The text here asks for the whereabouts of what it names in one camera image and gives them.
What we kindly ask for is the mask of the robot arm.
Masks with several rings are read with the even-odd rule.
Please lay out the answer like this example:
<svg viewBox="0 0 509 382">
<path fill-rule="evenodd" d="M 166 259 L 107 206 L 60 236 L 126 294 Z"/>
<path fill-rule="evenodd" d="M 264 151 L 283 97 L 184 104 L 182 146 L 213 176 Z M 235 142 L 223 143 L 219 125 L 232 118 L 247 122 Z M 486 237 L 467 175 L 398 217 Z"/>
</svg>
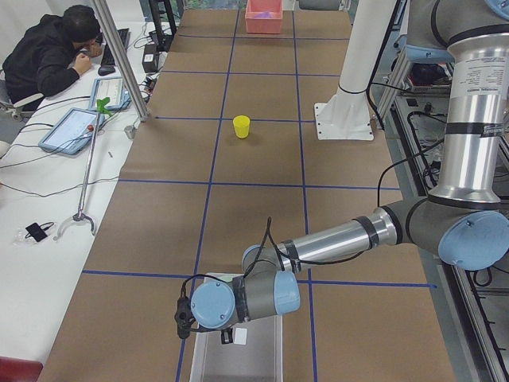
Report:
<svg viewBox="0 0 509 382">
<path fill-rule="evenodd" d="M 409 42 L 445 49 L 454 60 L 437 185 L 424 197 L 378 205 L 370 216 L 294 240 L 262 242 L 243 254 L 241 275 L 206 275 L 181 294 L 181 338 L 218 331 L 232 342 L 239 323 L 288 314 L 301 305 L 296 275 L 344 263 L 380 245 L 414 244 L 445 263 L 478 271 L 508 249 L 508 220 L 493 192 L 508 94 L 508 4 L 505 1 L 415 1 Z"/>
</svg>

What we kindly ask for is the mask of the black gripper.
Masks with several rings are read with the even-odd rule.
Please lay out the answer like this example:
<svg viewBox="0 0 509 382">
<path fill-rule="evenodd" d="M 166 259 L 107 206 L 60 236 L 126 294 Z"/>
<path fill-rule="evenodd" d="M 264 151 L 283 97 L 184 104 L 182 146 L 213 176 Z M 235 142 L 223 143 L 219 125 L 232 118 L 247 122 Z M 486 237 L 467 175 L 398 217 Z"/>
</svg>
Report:
<svg viewBox="0 0 509 382">
<path fill-rule="evenodd" d="M 228 327 L 220 330 L 220 340 L 222 345 L 230 345 L 234 343 L 233 328 Z"/>
</svg>

